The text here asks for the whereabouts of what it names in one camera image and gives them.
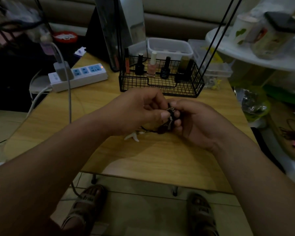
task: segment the foot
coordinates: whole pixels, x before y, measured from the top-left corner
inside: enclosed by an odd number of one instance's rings
[[[105,203],[106,190],[102,185],[93,185],[81,196],[71,207],[62,229],[74,231],[76,235],[89,235]]]
[[[190,235],[219,236],[213,211],[208,201],[199,194],[192,193],[187,200]]]

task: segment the tiled floor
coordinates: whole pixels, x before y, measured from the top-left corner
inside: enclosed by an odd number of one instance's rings
[[[25,116],[25,113],[0,111],[0,141],[9,138]],[[0,161],[5,161],[3,146],[4,143],[0,144]],[[79,193],[91,185],[91,178],[87,173],[77,175],[74,185]],[[186,198],[192,191],[199,192],[210,202],[220,236],[252,235],[234,195],[180,187],[174,197],[173,186],[169,185],[107,176],[97,176],[97,179],[108,189],[108,198],[93,228],[94,235],[187,235]],[[68,188],[51,216],[55,222],[62,223],[75,198],[72,189]]]

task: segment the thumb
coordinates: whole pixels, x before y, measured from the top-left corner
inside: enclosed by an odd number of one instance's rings
[[[159,122],[161,120],[168,119],[170,113],[166,110],[155,109],[155,110],[145,110],[144,111],[144,120],[148,122]]]
[[[202,104],[200,102],[185,99],[170,102],[170,105],[179,111],[185,111],[191,114],[199,113],[202,108]]]

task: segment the mirror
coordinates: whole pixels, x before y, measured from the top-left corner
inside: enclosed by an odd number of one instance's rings
[[[95,4],[111,68],[113,71],[118,71],[118,42],[114,15],[114,1],[95,0]],[[147,55],[142,0],[118,0],[118,6],[122,53],[124,54],[125,48],[129,48],[130,55],[138,55],[139,53]]]

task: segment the power strip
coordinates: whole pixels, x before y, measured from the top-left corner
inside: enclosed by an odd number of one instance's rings
[[[81,68],[71,69],[74,79],[70,80],[71,88],[107,80],[108,75],[102,64],[93,64]],[[67,81],[61,81],[56,72],[49,73],[50,84],[55,92],[68,90]]]

